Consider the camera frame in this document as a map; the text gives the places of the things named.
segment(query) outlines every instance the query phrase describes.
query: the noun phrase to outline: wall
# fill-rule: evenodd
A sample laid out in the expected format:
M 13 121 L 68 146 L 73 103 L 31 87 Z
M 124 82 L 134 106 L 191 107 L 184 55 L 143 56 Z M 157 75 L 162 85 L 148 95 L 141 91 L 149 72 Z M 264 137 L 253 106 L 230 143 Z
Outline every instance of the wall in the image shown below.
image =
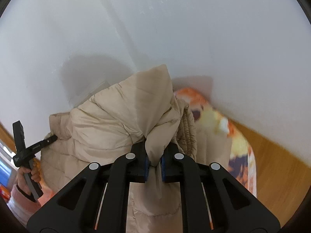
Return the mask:
M 20 119 L 28 142 L 100 83 L 166 63 L 176 88 L 211 92 L 311 164 L 311 25 L 296 0 L 12 0 L 0 48 L 0 120 Z

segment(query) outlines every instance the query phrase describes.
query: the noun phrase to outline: person's arm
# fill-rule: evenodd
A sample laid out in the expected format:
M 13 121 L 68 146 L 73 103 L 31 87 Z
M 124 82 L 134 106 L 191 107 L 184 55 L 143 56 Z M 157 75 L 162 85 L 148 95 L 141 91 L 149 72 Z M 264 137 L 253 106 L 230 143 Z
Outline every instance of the person's arm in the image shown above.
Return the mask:
M 9 209 L 12 211 L 13 215 L 26 226 L 29 218 L 41 208 L 41 205 L 36 201 L 27 186 L 26 180 L 24 178 L 24 173 L 32 174 L 32 179 L 35 182 L 40 182 L 40 173 L 34 163 L 35 168 L 33 170 L 27 169 L 21 166 L 17 171 L 17 184 L 13 186 L 11 191 L 11 198 L 7 203 Z

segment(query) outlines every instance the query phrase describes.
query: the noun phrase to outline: wooden floor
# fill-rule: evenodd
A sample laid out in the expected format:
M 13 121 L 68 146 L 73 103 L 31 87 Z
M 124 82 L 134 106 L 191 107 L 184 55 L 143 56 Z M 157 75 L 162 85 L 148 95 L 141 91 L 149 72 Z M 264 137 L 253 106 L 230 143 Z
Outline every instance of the wooden floor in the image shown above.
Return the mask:
M 254 150 L 258 199 L 283 226 L 295 213 L 311 185 L 311 168 L 281 146 L 241 124 L 233 123 Z

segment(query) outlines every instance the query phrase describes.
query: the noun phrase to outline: jacket sleeve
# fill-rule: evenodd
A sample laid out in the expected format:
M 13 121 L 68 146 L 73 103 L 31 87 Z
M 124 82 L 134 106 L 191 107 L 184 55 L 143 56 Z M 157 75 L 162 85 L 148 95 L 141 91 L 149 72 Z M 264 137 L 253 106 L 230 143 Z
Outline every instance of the jacket sleeve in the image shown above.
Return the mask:
M 9 209 L 13 215 L 20 221 L 21 224 L 26 227 L 29 218 L 41 208 L 40 203 L 32 202 L 26 198 L 16 187 L 16 184 L 13 186 L 11 191 L 11 198 L 7 203 Z

